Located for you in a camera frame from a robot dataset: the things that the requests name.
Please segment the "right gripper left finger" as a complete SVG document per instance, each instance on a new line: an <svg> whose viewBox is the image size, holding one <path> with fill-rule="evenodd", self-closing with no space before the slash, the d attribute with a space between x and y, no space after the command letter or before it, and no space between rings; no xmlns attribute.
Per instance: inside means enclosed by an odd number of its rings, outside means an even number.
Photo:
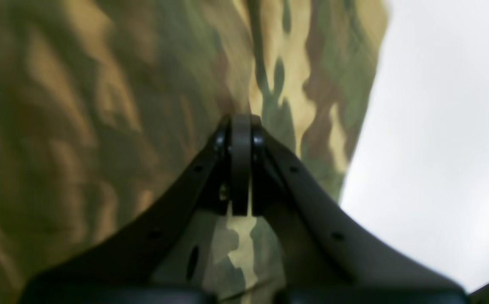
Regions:
<svg viewBox="0 0 489 304"><path fill-rule="evenodd" d="M215 304L201 287L217 220L246 216L251 117L227 116L177 181L106 241L33 278L21 304Z"/></svg>

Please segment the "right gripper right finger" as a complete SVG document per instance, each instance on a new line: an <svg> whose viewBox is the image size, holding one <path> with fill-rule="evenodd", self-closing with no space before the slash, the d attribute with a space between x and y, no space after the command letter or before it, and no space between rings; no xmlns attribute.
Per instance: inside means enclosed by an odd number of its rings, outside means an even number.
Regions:
<svg viewBox="0 0 489 304"><path fill-rule="evenodd" d="M468 304L451 279L374 237L251 118L252 212L274 230L285 287L275 304Z"/></svg>

